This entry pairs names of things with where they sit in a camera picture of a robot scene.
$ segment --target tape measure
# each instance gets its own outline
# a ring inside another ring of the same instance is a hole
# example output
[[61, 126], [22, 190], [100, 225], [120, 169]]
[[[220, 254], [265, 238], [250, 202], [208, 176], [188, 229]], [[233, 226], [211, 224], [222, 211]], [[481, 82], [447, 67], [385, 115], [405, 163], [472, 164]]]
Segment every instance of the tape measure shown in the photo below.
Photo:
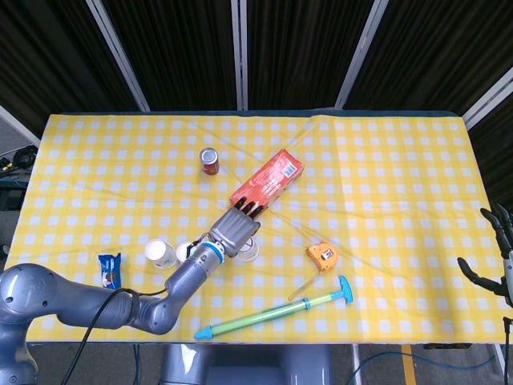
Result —
[[316, 245], [311, 245], [306, 250], [306, 255], [312, 259], [313, 263], [315, 263], [319, 269], [319, 272], [311, 277], [307, 282], [305, 282], [302, 287], [296, 289], [292, 294], [290, 294], [287, 298], [289, 301], [292, 301], [295, 297], [297, 297], [299, 293], [301, 293], [308, 286], [312, 285], [313, 281], [315, 281], [315, 278], [334, 267], [337, 264], [339, 254], [333, 245], [328, 242], [321, 242], [317, 243]]

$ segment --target blue wrapper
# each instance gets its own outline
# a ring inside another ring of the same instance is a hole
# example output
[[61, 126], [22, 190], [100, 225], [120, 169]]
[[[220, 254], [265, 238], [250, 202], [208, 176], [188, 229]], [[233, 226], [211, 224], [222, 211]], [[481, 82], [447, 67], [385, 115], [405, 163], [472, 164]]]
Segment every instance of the blue wrapper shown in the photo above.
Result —
[[99, 255], [99, 263], [102, 265], [102, 284], [108, 289], [121, 287], [121, 253], [115, 257], [110, 254]]

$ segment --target red can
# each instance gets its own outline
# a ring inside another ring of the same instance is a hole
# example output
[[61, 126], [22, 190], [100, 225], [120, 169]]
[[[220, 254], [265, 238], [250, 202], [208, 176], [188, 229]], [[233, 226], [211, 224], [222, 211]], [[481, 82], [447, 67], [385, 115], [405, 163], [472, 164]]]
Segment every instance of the red can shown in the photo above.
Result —
[[207, 147], [201, 150], [200, 161], [206, 174], [215, 175], [219, 172], [219, 156], [213, 148]]

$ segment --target red box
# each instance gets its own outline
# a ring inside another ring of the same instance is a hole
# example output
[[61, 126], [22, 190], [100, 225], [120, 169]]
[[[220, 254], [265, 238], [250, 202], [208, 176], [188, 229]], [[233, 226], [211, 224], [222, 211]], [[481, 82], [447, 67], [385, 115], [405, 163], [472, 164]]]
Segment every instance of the red box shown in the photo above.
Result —
[[282, 148], [232, 194], [230, 202], [234, 205], [246, 197], [246, 202], [256, 203], [255, 208], [260, 205], [267, 207], [301, 175], [303, 168], [305, 166], [299, 160]]

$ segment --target black curtain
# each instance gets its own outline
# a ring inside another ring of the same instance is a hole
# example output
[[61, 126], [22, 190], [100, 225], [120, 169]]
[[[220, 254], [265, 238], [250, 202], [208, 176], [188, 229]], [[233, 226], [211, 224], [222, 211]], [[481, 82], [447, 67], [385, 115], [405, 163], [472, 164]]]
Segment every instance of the black curtain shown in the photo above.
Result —
[[0, 104], [41, 137], [48, 115], [138, 111], [83, 1], [0, 2]]
[[391, 0], [345, 109], [459, 115], [513, 66], [513, 2]]
[[236, 110], [230, 0], [104, 0], [153, 111]]
[[249, 109], [332, 107], [371, 0], [248, 0]]
[[513, 94], [469, 134], [488, 198], [513, 211]]

